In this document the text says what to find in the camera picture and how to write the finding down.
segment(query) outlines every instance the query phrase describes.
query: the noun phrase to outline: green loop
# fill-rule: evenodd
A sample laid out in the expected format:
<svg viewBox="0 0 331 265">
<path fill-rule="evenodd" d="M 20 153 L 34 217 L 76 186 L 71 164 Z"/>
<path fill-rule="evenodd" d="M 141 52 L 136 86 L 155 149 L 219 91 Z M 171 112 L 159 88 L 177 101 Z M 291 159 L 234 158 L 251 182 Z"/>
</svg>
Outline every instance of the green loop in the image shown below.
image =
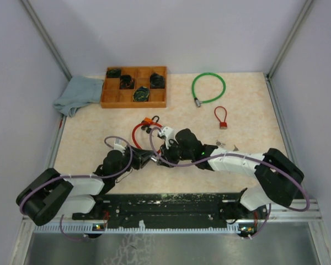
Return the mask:
<svg viewBox="0 0 331 265">
<path fill-rule="evenodd" d="M 194 99 L 196 99 L 196 94 L 195 94 L 195 83 L 196 81 L 201 77 L 201 76 L 215 76 L 217 77 L 219 80 L 221 80 L 222 84 L 223 84 L 223 90 L 221 92 L 221 94 L 219 94 L 217 97 L 215 98 L 212 98 L 212 99 L 209 99 L 209 100 L 205 100 L 205 101 L 202 101 L 201 103 L 202 104 L 205 104 L 205 103 L 210 103 L 210 102 L 213 102 L 215 100 L 218 100 L 221 96 L 223 96 L 223 94 L 225 93 L 226 91 L 226 83 L 225 81 L 223 80 L 222 77 L 220 77 L 218 74 L 216 73 L 202 73 L 198 76 L 195 77 L 195 79 L 193 80 L 193 84 L 191 85 L 191 92 L 193 93 L 193 97 Z"/>
</svg>

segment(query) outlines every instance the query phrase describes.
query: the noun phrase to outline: wooden tabletop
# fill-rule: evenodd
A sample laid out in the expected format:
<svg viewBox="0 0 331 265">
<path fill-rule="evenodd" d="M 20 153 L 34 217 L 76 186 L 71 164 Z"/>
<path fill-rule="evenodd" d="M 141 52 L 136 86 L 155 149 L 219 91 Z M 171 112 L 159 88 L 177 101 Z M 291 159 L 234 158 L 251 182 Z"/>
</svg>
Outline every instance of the wooden tabletop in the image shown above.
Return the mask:
<svg viewBox="0 0 331 265">
<path fill-rule="evenodd" d="M 92 173 L 110 151 L 103 143 L 105 137 L 121 136 L 134 145 L 132 129 L 145 117 L 154 115 L 160 117 L 163 126 L 189 128 L 203 144 L 214 145 L 218 140 L 228 150 L 235 145 L 241 152 L 265 153 L 274 147 L 285 153 L 264 75 L 219 75 L 227 85 L 225 94 L 201 108 L 195 106 L 191 96 L 191 83 L 197 74 L 169 74 L 166 108 L 102 109 L 99 104 L 92 104 L 80 109 L 75 117 L 66 120 L 55 168 L 60 173 Z M 221 92 L 222 83 L 216 77 L 201 77 L 195 90 L 200 100 L 207 100 Z M 228 111 L 227 130 L 219 129 L 213 114 L 219 105 Z M 144 149 L 150 149 L 148 134 L 138 130 L 136 138 Z M 154 142 L 158 146 L 162 143 L 157 137 Z M 150 162 L 145 168 L 134 170 L 109 193 L 239 192 L 257 183 L 254 178 L 234 173 L 203 171 L 195 166 L 166 168 Z"/>
</svg>

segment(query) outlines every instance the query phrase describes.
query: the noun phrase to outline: gray wall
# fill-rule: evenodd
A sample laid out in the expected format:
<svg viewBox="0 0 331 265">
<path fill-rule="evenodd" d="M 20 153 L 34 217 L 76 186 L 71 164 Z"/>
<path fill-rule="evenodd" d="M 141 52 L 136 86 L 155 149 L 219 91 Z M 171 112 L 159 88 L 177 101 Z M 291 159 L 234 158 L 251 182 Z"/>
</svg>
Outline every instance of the gray wall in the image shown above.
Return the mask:
<svg viewBox="0 0 331 265">
<path fill-rule="evenodd" d="M 268 72 L 304 0 L 30 0 L 73 74 Z"/>
<path fill-rule="evenodd" d="M 316 0 L 273 83 L 331 236 L 331 0 Z"/>
<path fill-rule="evenodd" d="M 52 101 L 67 81 L 19 1 L 0 1 L 0 264 L 22 215 L 16 196 L 44 168 L 59 115 Z"/>
</svg>

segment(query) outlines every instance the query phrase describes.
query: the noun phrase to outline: gray cloth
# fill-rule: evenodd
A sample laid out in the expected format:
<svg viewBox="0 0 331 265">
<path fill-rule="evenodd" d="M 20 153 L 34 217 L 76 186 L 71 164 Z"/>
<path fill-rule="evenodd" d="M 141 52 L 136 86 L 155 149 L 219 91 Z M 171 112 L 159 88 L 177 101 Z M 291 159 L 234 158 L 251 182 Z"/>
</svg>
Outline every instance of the gray cloth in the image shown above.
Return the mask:
<svg viewBox="0 0 331 265">
<path fill-rule="evenodd" d="M 102 86 L 103 80 L 73 76 L 61 97 L 54 101 L 54 108 L 66 116 L 73 117 L 79 108 L 99 103 Z"/>
</svg>

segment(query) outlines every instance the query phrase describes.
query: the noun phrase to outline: wooden tray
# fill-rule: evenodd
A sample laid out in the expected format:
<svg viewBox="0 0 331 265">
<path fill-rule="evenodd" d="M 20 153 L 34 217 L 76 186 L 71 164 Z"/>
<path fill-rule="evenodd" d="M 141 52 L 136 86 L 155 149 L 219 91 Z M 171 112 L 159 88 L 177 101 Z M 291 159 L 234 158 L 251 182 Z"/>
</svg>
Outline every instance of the wooden tray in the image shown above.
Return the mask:
<svg viewBox="0 0 331 265">
<path fill-rule="evenodd" d="M 100 105 L 102 108 L 165 108 L 167 106 L 167 68 L 165 66 L 151 67 L 108 67 L 108 70 L 121 69 L 121 75 L 130 75 L 135 80 L 133 89 L 120 89 L 119 78 L 105 76 Z M 150 76 L 157 73 L 164 76 L 164 88 L 150 88 Z M 147 102 L 134 102 L 134 91 L 144 86 L 150 89 Z"/>
</svg>

